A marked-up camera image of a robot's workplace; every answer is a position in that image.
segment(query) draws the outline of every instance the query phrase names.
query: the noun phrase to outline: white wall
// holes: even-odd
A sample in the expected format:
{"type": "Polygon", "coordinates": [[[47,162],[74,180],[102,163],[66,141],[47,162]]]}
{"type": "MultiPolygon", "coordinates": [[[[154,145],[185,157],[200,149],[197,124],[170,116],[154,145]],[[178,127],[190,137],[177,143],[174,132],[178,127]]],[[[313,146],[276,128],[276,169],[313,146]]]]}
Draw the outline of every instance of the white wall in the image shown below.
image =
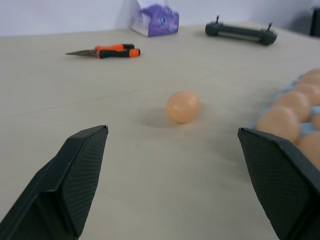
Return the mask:
{"type": "MultiPolygon", "coordinates": [[[[253,19],[288,28],[310,10],[312,0],[167,0],[180,24],[253,19]]],[[[0,36],[38,35],[127,28],[136,0],[0,0],[0,36]]]]}
{"type": "Polygon", "coordinates": [[[320,0],[258,0],[251,19],[255,22],[273,24],[279,28],[308,34],[313,7],[320,0]]]}

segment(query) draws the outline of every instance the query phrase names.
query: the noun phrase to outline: scissors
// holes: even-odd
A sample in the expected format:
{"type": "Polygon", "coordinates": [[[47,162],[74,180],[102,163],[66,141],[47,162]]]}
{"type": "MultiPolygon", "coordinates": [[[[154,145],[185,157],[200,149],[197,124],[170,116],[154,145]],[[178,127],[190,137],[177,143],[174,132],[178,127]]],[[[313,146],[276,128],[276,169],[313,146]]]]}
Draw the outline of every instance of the scissors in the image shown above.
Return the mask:
{"type": "Polygon", "coordinates": [[[66,55],[97,57],[99,59],[118,57],[135,58],[140,56],[140,49],[133,44],[116,44],[111,46],[96,46],[91,50],[68,52],[66,55]]]}

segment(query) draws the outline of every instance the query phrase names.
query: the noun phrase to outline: tissue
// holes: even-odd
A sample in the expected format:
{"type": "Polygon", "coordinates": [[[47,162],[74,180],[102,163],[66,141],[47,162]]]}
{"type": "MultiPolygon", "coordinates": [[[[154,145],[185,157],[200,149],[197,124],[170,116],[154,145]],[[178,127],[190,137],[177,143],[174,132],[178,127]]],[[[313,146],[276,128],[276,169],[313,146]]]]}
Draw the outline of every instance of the tissue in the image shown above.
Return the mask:
{"type": "Polygon", "coordinates": [[[132,18],[131,29],[147,37],[176,34],[179,13],[166,5],[165,0],[138,0],[140,10],[132,18]]]}

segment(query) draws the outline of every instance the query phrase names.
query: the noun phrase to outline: controller antenna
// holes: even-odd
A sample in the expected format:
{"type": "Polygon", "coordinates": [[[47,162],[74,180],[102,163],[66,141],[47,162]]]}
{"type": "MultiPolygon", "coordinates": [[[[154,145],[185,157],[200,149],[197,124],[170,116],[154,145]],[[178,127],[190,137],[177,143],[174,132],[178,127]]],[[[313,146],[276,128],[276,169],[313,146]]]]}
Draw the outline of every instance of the controller antenna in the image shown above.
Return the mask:
{"type": "Polygon", "coordinates": [[[269,23],[268,31],[270,31],[271,26],[272,26],[272,22],[269,23]]]}

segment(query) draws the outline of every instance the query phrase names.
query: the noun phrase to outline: beige tabletop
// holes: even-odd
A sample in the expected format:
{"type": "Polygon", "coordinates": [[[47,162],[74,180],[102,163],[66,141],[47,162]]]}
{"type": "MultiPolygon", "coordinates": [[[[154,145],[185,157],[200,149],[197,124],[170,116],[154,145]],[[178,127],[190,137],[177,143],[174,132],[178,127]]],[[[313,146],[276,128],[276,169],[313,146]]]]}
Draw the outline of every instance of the beige tabletop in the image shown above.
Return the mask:
{"type": "Polygon", "coordinates": [[[275,31],[269,47],[207,37],[203,25],[154,38],[126,30],[0,38],[0,219],[67,137],[106,124],[80,239],[277,239],[237,131],[299,74],[320,66],[320,41],[275,31]],[[116,43],[142,54],[65,55],[116,43]],[[199,94],[203,111],[176,125],[164,106],[183,90],[199,94]]]}

